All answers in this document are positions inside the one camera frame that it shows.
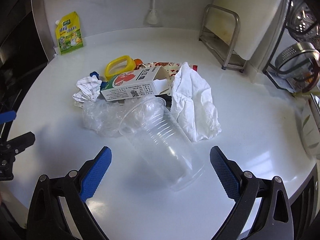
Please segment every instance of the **white wall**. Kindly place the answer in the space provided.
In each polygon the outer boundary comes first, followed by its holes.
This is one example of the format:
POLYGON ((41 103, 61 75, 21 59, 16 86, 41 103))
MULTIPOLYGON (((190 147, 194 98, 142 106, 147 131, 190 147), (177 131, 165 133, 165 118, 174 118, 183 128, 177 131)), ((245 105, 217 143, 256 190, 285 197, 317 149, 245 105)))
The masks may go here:
MULTIPOLYGON (((212 0, 156 0, 157 27, 200 30, 204 8, 212 0)), ((55 21, 76 11, 84 37, 119 29, 150 26, 145 22, 151 0, 44 0, 52 38, 55 21)))

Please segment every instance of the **metal screw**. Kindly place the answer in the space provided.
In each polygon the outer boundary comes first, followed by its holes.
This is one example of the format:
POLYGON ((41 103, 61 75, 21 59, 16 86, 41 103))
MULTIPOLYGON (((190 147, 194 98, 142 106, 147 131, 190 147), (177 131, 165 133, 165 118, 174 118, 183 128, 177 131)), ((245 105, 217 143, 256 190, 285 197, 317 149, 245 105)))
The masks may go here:
POLYGON ((275 181, 281 183, 282 179, 280 177, 278 177, 278 176, 275 176, 275 181))
POLYGON ((70 177, 70 178, 73 178, 73 177, 77 176, 77 174, 78 174, 77 171, 70 171, 70 172, 69 172, 69 177, 70 177))
POLYGON ((46 175, 41 175, 40 178, 39 178, 39 181, 45 181, 47 178, 46 175))
POLYGON ((245 172, 244 172, 244 175, 245 175, 247 178, 249 178, 249 179, 252 178, 252 173, 251 173, 250 171, 245 171, 245 172))

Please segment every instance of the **cutting board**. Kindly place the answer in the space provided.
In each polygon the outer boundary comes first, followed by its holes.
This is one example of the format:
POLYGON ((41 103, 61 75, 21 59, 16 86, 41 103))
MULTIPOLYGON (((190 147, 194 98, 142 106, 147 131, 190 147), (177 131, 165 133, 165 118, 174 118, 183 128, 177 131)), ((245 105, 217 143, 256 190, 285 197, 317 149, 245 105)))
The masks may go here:
MULTIPOLYGON (((236 12, 240 33, 234 51, 249 60, 266 33, 281 0, 214 0, 213 4, 236 12)), ((231 14, 211 8, 206 27, 230 44, 235 20, 231 14)))

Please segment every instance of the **cutting board holder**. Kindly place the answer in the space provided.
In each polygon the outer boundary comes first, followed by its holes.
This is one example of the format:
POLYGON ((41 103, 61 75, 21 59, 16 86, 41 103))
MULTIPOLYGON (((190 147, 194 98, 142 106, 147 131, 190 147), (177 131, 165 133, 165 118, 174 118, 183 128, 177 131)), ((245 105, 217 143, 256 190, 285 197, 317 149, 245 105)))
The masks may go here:
POLYGON ((221 64, 222 69, 239 70, 241 73, 244 71, 245 60, 234 52, 238 36, 240 32, 240 18, 239 15, 228 9, 213 4, 208 4, 204 10, 204 16, 199 35, 199 41, 202 41, 209 51, 216 57, 221 64), (209 10, 215 8, 229 14, 235 18, 235 28, 231 38, 230 45, 226 44, 222 39, 215 35, 212 31, 205 27, 209 10))

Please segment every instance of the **white countertop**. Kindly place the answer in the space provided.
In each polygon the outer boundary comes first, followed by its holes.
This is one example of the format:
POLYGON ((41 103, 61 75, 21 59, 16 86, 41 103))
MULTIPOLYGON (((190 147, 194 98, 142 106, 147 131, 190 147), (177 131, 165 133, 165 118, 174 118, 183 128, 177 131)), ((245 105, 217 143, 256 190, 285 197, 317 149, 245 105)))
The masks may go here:
POLYGON ((108 146, 112 163, 87 205, 111 240, 211 239, 234 205, 210 164, 210 149, 218 145, 242 170, 258 178, 280 176, 290 197, 316 163, 300 141, 301 103, 285 91, 222 70, 197 36, 166 28, 114 31, 88 37, 83 49, 55 57, 32 85, 9 133, 8 139, 29 131, 36 135, 35 144, 16 156, 14 180, 4 182, 13 195, 29 207, 40 175, 65 176, 108 146), (205 172, 179 192, 164 188, 124 137, 102 138, 83 128, 82 111, 73 106, 76 81, 92 71, 102 75, 105 65, 122 55, 146 63, 197 64, 212 88, 222 132, 195 143, 205 172))

